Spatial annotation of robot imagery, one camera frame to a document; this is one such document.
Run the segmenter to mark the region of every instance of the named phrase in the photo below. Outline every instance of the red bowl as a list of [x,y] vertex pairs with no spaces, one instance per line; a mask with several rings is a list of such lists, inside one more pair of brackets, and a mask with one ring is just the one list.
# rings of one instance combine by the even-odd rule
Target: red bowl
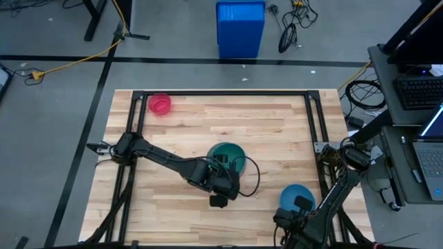
[[156,93],[147,100],[147,106],[157,115],[167,114],[171,110],[171,97],[166,93]]

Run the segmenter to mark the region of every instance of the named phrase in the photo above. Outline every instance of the gray floor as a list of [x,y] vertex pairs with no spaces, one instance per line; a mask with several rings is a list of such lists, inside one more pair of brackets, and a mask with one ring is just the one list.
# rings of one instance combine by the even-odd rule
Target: gray floor
[[[417,0],[318,1],[320,17],[299,32],[301,48],[277,52],[278,26],[267,15],[260,59],[366,62],[368,46],[385,42],[418,6]],[[280,12],[285,0],[271,0]],[[92,55],[108,47],[118,15],[108,4],[94,40],[83,41],[89,16],[84,7],[61,9],[61,1],[23,10],[15,18],[0,12],[1,55]],[[122,57],[217,58],[215,0],[134,1],[132,31],[151,35],[150,41],[126,39],[116,55]],[[66,62],[1,61],[12,69],[49,69]],[[85,62],[47,75],[42,84],[25,86],[15,77],[0,104],[0,247],[14,248],[21,236],[27,248],[43,246],[75,148],[91,105],[103,63]],[[113,63],[93,121],[89,141],[101,140],[115,89],[253,89],[336,88],[357,68],[319,66],[251,66],[203,64]],[[380,96],[371,101],[379,101]],[[343,111],[349,104],[343,101]],[[369,122],[362,110],[355,116]],[[86,150],[73,188],[57,245],[78,240],[97,157]],[[383,178],[383,172],[374,178]],[[386,186],[374,180],[374,186]],[[384,205],[363,181],[363,191],[377,241],[396,246],[441,248],[442,208],[408,205],[399,213]]]

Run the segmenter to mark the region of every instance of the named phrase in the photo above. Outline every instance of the caster wheel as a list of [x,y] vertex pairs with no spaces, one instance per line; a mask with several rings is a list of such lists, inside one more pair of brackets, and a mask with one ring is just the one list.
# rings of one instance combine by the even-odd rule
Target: caster wheel
[[401,210],[401,208],[400,208],[399,206],[397,206],[397,204],[396,204],[395,202],[391,202],[391,203],[389,203],[389,208],[390,208],[392,211],[396,211],[396,212],[398,212],[398,211]]

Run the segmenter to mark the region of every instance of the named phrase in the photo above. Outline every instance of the wooden tabletop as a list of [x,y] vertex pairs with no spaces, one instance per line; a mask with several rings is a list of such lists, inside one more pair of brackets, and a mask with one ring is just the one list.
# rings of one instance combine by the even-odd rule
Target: wooden tabletop
[[[115,92],[104,141],[115,144],[125,131],[131,95],[128,90]],[[320,96],[329,139],[340,141],[347,136],[347,129],[338,93],[320,90]],[[172,96],[172,104],[172,111],[164,116],[147,111],[143,126],[146,140],[184,158],[205,156],[219,142],[238,144],[259,165],[260,187],[252,197],[239,196],[223,209],[213,208],[209,193],[188,185],[176,172],[138,159],[125,243],[271,246],[272,217],[286,186],[302,184],[312,191],[317,205],[321,202],[302,96]],[[109,211],[117,169],[113,162],[97,167],[80,241],[91,236]],[[241,191],[252,192],[256,183],[256,169],[248,163],[240,179]],[[352,190],[344,209],[357,228],[373,239],[360,186]]]

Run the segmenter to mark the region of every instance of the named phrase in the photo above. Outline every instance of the blue container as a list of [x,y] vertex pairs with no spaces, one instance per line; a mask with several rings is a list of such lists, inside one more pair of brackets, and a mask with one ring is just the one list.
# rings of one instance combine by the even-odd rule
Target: blue container
[[217,43],[220,58],[256,58],[264,27],[263,0],[219,0]]

